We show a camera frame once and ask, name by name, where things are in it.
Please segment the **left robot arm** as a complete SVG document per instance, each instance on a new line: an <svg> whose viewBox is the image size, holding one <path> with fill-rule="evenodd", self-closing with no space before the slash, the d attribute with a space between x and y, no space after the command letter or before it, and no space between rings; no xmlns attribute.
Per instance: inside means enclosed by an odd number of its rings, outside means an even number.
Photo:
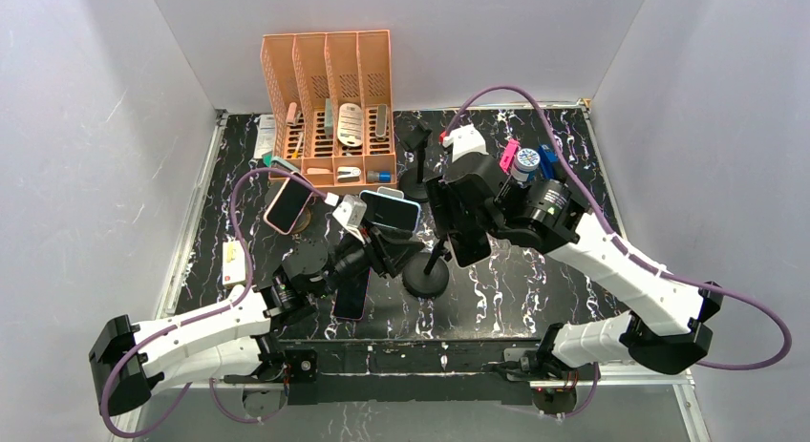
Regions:
<svg viewBox="0 0 810 442"><path fill-rule="evenodd" d="M273 381L290 358L273 334L308 318L322 298L338 317L363 310L371 274L394 277L424 245L408 231L368 226L355 237L300 242L263 285L236 285L228 297L173 318L110 319L89 352L99 412L118 416L169 388L228 375Z"/></svg>

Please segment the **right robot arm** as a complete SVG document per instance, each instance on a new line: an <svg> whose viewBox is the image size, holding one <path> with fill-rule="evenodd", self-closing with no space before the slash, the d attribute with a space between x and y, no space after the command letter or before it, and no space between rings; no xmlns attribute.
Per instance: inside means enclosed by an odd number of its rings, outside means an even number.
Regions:
<svg viewBox="0 0 810 442"><path fill-rule="evenodd" d="M581 366L611 361L674 375L707 356L713 333L705 323L721 308L721 295L643 265L564 183L520 182L494 158L472 153L428 179L426 190L437 234L449 241L459 266L488 258L491 239L506 240L578 270L625 304L626 311L612 318L550 326L537 352L545 376L561 379Z"/></svg>

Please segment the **magenta-edged black smartphone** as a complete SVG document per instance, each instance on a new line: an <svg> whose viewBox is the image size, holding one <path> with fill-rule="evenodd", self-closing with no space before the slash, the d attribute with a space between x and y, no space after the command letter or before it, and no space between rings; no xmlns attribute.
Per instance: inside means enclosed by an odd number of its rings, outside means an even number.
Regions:
<svg viewBox="0 0 810 442"><path fill-rule="evenodd" d="M335 300L332 314L342 320L358 321L364 316L370 271L350 277L339 277L333 284Z"/></svg>

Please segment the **pink-cased tall smartphone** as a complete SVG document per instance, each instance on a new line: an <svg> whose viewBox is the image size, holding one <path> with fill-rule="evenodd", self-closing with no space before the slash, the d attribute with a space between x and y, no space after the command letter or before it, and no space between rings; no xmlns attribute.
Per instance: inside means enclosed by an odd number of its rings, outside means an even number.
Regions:
<svg viewBox="0 0 810 442"><path fill-rule="evenodd" d="M448 234L451 254L459 268L466 268L491 255L489 237L484 230L454 230Z"/></svg>

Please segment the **black tall phone stand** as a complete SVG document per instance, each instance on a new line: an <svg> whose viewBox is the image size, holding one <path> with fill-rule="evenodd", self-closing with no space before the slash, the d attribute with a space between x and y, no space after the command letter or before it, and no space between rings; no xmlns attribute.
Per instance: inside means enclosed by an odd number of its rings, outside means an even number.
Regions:
<svg viewBox="0 0 810 442"><path fill-rule="evenodd" d="M449 283L450 271L444 256L446 240L439 239L430 253L419 252L402 271L406 291L419 299L433 300L442 296Z"/></svg>

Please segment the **black round-base phone stand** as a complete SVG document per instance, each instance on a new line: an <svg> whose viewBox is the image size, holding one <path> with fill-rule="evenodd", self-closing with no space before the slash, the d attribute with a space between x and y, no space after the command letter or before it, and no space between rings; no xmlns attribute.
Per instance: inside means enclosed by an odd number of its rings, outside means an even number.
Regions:
<svg viewBox="0 0 810 442"><path fill-rule="evenodd" d="M426 149L433 130L423 121L418 120L415 128L400 140L406 152L415 154L416 165L406 169L399 177L397 188L403 192L407 200L417 203L426 203L428 193L425 185L425 175L434 177L436 173L425 166Z"/></svg>

